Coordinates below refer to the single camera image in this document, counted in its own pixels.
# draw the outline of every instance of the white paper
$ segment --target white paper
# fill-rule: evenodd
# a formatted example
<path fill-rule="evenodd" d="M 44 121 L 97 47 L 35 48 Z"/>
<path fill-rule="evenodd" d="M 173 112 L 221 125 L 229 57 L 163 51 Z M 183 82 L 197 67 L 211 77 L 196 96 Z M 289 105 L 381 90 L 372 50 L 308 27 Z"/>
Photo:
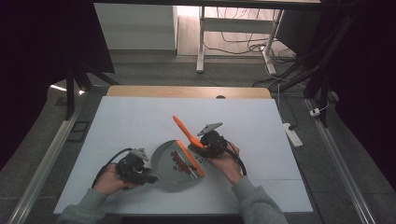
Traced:
<path fill-rule="evenodd" d="M 255 185 L 264 186 L 283 212 L 313 211 L 274 100 L 111 96 L 99 105 L 54 213 L 78 203 L 99 169 L 120 150 L 144 147 L 150 158 L 166 141 L 180 139 L 187 145 L 174 115 L 193 135 L 206 124 L 223 122 L 216 131 L 241 149 L 240 157 Z M 130 216 L 236 214 L 231 185 L 210 163 L 201 167 L 205 177 L 193 183 L 157 182 L 116 193 L 107 199 L 105 211 Z"/>

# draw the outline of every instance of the black curtain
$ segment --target black curtain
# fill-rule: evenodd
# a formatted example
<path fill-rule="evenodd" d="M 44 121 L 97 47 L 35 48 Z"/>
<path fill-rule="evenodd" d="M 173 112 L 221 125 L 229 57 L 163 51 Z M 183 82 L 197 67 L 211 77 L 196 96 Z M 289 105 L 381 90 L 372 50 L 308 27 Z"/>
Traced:
<path fill-rule="evenodd" d="M 114 73 L 92 2 L 0 1 L 1 167 L 72 62 Z"/>
<path fill-rule="evenodd" d="M 396 7 L 366 1 L 332 60 L 336 110 L 396 189 Z"/>

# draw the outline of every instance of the person's left hand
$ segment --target person's left hand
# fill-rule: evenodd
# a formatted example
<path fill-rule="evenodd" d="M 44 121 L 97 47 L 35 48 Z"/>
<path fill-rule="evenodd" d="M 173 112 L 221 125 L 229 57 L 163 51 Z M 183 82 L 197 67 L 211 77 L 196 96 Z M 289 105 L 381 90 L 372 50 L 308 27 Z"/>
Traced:
<path fill-rule="evenodd" d="M 125 187 L 136 188 L 139 185 L 128 183 L 120 179 L 116 172 L 116 164 L 109 164 L 103 174 L 99 177 L 93 189 L 105 195 L 111 195 Z"/>

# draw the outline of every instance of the hand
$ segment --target hand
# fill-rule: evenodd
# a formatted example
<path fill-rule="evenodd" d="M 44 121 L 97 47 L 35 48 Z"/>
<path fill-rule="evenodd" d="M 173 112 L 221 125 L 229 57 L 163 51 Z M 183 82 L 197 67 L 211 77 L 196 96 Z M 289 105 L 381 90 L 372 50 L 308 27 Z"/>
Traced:
<path fill-rule="evenodd" d="M 234 144 L 229 142 L 227 148 L 239 155 L 239 147 Z M 238 162 L 227 152 L 223 152 L 216 158 L 207 158 L 207 160 L 216 166 L 232 184 L 235 184 L 243 177 Z"/>
<path fill-rule="evenodd" d="M 135 188 L 137 186 L 136 184 L 121 180 L 116 172 L 116 164 L 112 163 L 107 166 L 93 188 L 105 195 L 111 195 L 125 187 Z"/>

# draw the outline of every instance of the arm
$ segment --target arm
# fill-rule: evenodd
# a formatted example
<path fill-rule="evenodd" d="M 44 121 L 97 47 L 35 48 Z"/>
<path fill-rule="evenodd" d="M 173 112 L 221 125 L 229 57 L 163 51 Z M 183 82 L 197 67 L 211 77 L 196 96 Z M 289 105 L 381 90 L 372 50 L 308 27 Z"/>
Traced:
<path fill-rule="evenodd" d="M 229 143 L 228 149 L 239 155 L 239 148 Z M 262 187 L 254 187 L 247 176 L 241 175 L 241 168 L 228 153 L 218 158 L 208 158 L 233 184 L 232 190 L 239 202 L 239 213 L 245 224 L 288 223 L 277 204 Z"/>
<path fill-rule="evenodd" d="M 124 187 L 135 188 L 136 185 L 120 180 L 115 164 L 109 164 L 93 189 L 88 189 L 79 204 L 68 205 L 57 223 L 96 223 L 105 216 L 101 207 L 107 197 Z"/>

